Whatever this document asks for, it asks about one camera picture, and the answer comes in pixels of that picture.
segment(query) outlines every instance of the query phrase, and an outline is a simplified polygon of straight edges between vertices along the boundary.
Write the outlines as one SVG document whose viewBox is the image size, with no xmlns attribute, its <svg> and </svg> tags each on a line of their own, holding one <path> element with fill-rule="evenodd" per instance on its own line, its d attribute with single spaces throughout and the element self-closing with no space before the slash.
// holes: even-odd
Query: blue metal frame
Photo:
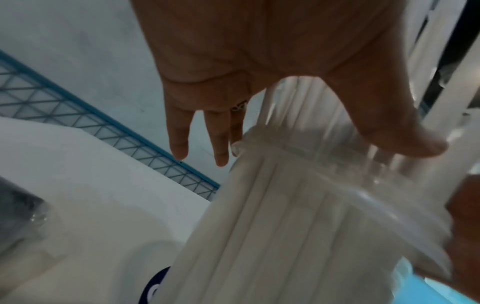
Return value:
<svg viewBox="0 0 480 304">
<path fill-rule="evenodd" d="M 208 200 L 214 198 L 220 187 L 2 50 L 0 116 L 83 129 Z"/>
</svg>

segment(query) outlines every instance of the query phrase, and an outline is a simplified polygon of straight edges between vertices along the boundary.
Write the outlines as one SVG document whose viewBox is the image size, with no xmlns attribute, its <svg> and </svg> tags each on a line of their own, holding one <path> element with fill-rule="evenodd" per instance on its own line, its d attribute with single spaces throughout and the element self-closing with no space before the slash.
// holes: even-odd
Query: skin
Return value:
<svg viewBox="0 0 480 304">
<path fill-rule="evenodd" d="M 420 125 L 413 106 L 403 0 L 131 2 L 163 82 L 170 148 L 178 160 L 188 155 L 190 124 L 201 110 L 216 163 L 225 166 L 245 117 L 231 108 L 293 75 L 321 77 L 359 132 L 384 150 L 431 157 L 448 147 Z M 460 240 L 457 235 L 453 244 Z M 455 250 L 463 250 L 451 248 L 459 263 Z"/>
</svg>

